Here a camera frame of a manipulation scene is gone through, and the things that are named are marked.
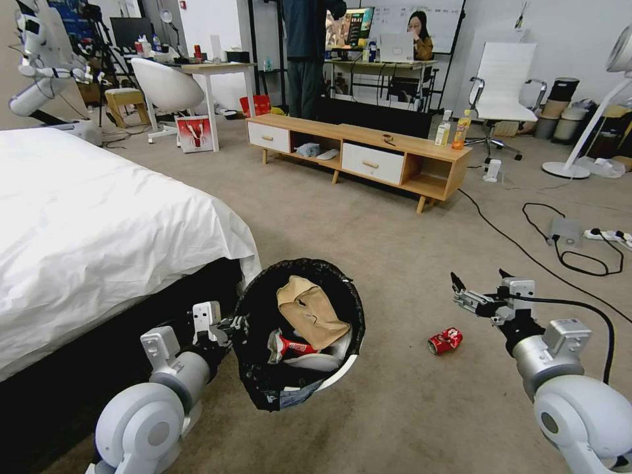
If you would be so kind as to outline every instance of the computer screen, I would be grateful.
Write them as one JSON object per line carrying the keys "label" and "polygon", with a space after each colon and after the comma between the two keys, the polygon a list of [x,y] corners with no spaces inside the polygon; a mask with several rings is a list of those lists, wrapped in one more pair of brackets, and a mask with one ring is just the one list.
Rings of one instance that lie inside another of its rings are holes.
{"label": "computer screen", "polygon": [[338,20],[334,20],[331,12],[327,11],[325,47],[327,49],[357,47],[360,39],[369,37],[373,9],[374,7],[349,9]]}
{"label": "computer screen", "polygon": [[151,43],[152,27],[148,18],[117,18],[112,16],[110,22],[118,47],[128,47],[133,50],[134,42],[143,35]]}

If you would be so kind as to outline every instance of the black jacket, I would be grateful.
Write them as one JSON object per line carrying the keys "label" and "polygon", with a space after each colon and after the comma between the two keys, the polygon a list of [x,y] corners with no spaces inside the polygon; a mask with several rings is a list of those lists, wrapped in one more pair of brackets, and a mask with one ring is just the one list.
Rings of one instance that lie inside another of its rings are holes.
{"label": "black jacket", "polygon": [[323,58],[327,10],[338,19],[346,13],[347,4],[342,0],[283,0],[289,59]]}

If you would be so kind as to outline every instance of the orange juice bottle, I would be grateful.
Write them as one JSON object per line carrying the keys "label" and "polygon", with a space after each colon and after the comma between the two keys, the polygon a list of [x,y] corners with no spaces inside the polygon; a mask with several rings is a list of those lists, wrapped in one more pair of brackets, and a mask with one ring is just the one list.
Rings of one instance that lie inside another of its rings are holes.
{"label": "orange juice bottle", "polygon": [[472,119],[469,116],[470,113],[470,109],[465,109],[463,116],[459,118],[456,125],[456,133],[454,134],[454,141],[452,142],[452,148],[454,149],[462,149],[465,145],[465,135],[467,134],[467,129],[472,123]]}

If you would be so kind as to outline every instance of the crushed soda can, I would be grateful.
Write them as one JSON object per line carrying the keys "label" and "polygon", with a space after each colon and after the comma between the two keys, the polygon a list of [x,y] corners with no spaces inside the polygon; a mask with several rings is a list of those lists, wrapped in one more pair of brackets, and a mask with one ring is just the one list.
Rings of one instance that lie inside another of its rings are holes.
{"label": "crushed soda can", "polygon": [[428,349],[436,356],[455,350],[463,341],[463,334],[457,328],[447,328],[428,339]]}

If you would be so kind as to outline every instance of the mattress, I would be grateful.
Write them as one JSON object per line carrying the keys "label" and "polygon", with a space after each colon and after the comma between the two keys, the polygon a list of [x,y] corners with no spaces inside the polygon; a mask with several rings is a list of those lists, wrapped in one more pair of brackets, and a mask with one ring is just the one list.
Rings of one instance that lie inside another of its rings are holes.
{"label": "mattress", "polygon": [[222,257],[250,229],[216,197],[65,132],[0,132],[0,381]]}

